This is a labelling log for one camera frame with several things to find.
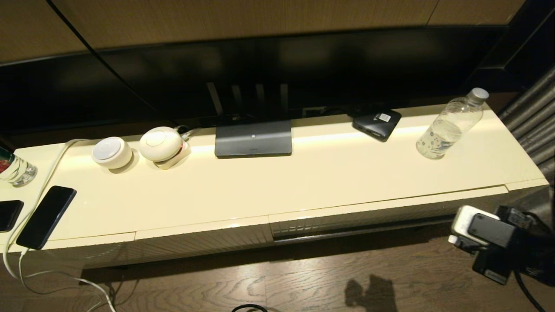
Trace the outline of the wide cream drawer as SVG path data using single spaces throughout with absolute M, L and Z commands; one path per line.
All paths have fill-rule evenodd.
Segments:
M 287 239 L 403 221 L 420 221 L 455 215 L 462 205 L 493 211 L 509 195 L 505 186 L 463 190 L 422 197 L 382 200 L 282 214 L 272 214 L 269 225 L 274 239 Z

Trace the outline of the clear plastic water bottle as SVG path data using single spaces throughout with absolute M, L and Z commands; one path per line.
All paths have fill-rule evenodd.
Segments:
M 416 142 L 416 150 L 428 159 L 440 159 L 483 117 L 488 91 L 473 88 L 466 96 L 448 102 Z

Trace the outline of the cream white low cabinet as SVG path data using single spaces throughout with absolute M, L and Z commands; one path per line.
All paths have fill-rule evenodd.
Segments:
M 488 107 L 444 158 L 424 158 L 415 144 L 442 109 L 400 109 L 385 143 L 347 115 L 294 120 L 291 156 L 218 159 L 210 128 L 168 170 L 140 155 L 140 136 L 125 138 L 134 158 L 113 171 L 92 160 L 96 140 L 75 143 L 48 184 L 75 199 L 25 264 L 101 268 L 272 246 L 270 215 L 494 186 L 508 189 L 507 204 L 548 185 Z

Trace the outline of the black box with white sticker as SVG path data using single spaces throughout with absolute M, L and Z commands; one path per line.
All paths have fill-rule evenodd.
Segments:
M 391 109 L 375 109 L 353 118 L 352 126 L 375 140 L 387 142 L 402 118 L 401 113 Z

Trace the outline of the grey router with antennas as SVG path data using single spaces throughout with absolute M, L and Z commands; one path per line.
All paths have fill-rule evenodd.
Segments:
M 214 154 L 219 159 L 291 156 L 292 122 L 289 119 L 247 122 L 239 114 L 215 128 Z

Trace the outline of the white dock under dome device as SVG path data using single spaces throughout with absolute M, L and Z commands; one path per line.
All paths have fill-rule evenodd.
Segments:
M 156 167 L 161 170 L 168 170 L 173 166 L 176 166 L 182 160 L 185 160 L 192 152 L 190 148 L 190 144 L 188 142 L 182 142 L 182 146 L 180 147 L 179 151 L 170 159 L 164 161 L 156 161 L 153 162 Z

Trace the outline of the white dome shaped device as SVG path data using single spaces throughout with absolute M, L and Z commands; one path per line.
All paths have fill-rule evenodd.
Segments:
M 182 137 L 174 128 L 156 127 L 141 136 L 139 152 L 147 160 L 162 162 L 178 154 L 182 145 Z

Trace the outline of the small white round speaker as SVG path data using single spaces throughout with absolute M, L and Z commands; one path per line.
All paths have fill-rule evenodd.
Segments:
M 107 137 L 95 144 L 91 158 L 107 169 L 119 169 L 132 160 L 132 149 L 121 137 Z

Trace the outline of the dark blue smartphone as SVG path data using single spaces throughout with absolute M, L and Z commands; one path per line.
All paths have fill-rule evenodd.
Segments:
M 16 244 L 32 250 L 42 249 L 76 194 L 77 190 L 64 186 L 49 188 L 20 232 Z

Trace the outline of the glass bottle with red label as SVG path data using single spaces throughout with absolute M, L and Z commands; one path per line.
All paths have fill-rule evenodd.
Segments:
M 29 184 L 36 174 L 34 165 L 0 146 L 0 181 L 21 187 Z

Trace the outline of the black smartphone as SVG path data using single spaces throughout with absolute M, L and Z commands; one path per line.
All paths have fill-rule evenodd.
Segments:
M 11 231 L 24 207 L 21 200 L 0 201 L 0 233 Z

